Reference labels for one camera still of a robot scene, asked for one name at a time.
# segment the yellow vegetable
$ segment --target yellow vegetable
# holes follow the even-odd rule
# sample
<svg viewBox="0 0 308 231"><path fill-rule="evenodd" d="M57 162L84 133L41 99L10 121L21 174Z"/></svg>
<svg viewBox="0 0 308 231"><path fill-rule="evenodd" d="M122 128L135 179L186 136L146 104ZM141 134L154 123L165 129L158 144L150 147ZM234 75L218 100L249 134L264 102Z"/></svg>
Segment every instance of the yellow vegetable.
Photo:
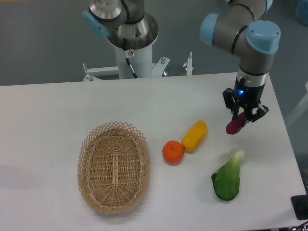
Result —
<svg viewBox="0 0 308 231"><path fill-rule="evenodd" d="M183 148L188 152L193 152L201 144L206 133L206 123L199 120L183 137L181 141Z"/></svg>

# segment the white table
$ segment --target white table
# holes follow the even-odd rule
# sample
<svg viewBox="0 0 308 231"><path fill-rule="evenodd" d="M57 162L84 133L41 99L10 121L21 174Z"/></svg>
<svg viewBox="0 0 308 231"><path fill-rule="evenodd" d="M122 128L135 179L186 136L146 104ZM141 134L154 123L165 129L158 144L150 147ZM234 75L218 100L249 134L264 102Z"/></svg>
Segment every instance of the white table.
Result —
<svg viewBox="0 0 308 231"><path fill-rule="evenodd" d="M0 87L1 231L241 231L299 225L290 197L305 194L270 79L261 98L269 112L236 135L222 92L235 73ZM199 119L208 135L178 166L162 158ZM95 212L81 197L77 161L98 125L129 122L151 152L142 203L118 216ZM211 174L228 152L245 150L240 193L219 200Z"/></svg>

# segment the red object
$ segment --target red object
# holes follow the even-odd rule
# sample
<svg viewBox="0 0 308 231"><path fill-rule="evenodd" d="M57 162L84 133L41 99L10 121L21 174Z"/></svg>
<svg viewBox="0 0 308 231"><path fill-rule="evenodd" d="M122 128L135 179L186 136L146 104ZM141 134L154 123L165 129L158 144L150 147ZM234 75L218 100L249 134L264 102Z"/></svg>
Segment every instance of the red object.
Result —
<svg viewBox="0 0 308 231"><path fill-rule="evenodd" d="M243 128L242 125L245 121L245 114L244 112L240 113L236 119L232 120L227 126L226 126L226 132L230 135L234 135L236 133L239 133L240 130Z"/></svg>

